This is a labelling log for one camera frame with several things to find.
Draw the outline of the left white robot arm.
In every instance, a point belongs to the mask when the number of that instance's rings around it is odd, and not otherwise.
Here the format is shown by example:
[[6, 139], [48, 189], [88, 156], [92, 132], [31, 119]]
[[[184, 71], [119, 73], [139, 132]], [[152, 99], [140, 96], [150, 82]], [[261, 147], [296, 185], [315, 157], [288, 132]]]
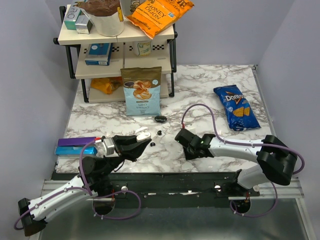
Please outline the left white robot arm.
[[[78, 175], [44, 196], [18, 201], [19, 218], [14, 229], [22, 230], [26, 237], [30, 237], [41, 232], [54, 217], [76, 203], [103, 198], [114, 203], [115, 195], [132, 194], [126, 187], [115, 191], [109, 174], [125, 161], [135, 162], [151, 141], [148, 133], [91, 137], [80, 151]], [[103, 144], [105, 156], [83, 156], [87, 147], [98, 143]]]

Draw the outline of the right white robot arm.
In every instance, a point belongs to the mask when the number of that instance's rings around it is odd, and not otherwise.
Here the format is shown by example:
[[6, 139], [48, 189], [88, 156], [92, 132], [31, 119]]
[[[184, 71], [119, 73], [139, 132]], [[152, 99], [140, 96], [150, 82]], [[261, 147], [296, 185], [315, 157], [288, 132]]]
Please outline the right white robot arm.
[[288, 186], [298, 158], [292, 149], [274, 135], [266, 135], [258, 140], [236, 140], [215, 134], [199, 137], [182, 128], [174, 140], [183, 147], [187, 160], [229, 157], [255, 163], [253, 167], [239, 170], [236, 179], [230, 183], [230, 191], [236, 196], [267, 182]]

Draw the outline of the white earbud charging case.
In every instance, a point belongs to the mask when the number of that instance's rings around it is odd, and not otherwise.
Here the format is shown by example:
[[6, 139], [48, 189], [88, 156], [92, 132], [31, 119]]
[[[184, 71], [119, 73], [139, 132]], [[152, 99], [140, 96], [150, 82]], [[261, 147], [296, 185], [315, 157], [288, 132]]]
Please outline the white earbud charging case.
[[151, 139], [151, 133], [148, 127], [141, 127], [135, 131], [136, 141], [141, 142], [147, 139]]

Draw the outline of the black marbled charging case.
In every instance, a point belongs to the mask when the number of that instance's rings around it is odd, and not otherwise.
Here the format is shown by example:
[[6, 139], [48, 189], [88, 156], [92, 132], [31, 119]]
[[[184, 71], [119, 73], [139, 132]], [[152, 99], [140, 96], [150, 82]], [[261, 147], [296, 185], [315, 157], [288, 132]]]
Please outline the black marbled charging case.
[[165, 123], [167, 121], [167, 118], [163, 115], [157, 115], [154, 117], [154, 121], [157, 123]]

